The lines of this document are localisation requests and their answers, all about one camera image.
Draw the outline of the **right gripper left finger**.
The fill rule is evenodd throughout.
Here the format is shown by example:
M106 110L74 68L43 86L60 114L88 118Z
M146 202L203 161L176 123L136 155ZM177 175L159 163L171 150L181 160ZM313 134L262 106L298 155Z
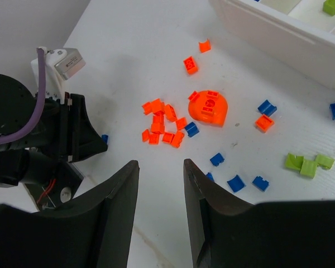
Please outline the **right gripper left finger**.
M55 267L126 267L135 217L139 165L131 160L109 179L59 206Z

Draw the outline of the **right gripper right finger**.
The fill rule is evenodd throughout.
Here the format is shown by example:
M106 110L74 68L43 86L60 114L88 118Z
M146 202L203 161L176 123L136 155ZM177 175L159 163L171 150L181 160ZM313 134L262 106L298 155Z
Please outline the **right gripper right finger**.
M191 160L183 163L184 195L193 267L211 267L217 224L252 207L208 178Z

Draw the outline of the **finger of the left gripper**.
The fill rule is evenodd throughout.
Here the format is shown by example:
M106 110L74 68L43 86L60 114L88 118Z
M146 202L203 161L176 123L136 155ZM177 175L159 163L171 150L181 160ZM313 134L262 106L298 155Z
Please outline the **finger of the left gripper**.
M68 115L68 153L69 162L80 162L94 155L106 152L107 143L92 126L85 97L71 94L71 106Z

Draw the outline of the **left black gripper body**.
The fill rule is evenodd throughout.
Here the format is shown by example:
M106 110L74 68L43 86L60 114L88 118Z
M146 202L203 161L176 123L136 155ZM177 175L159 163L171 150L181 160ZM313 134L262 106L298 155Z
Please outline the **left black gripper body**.
M0 74L0 137L28 123L36 100L22 83ZM38 209L53 209L69 201L82 181L69 162L69 108L47 99L33 130L0 144L0 188L22 184Z

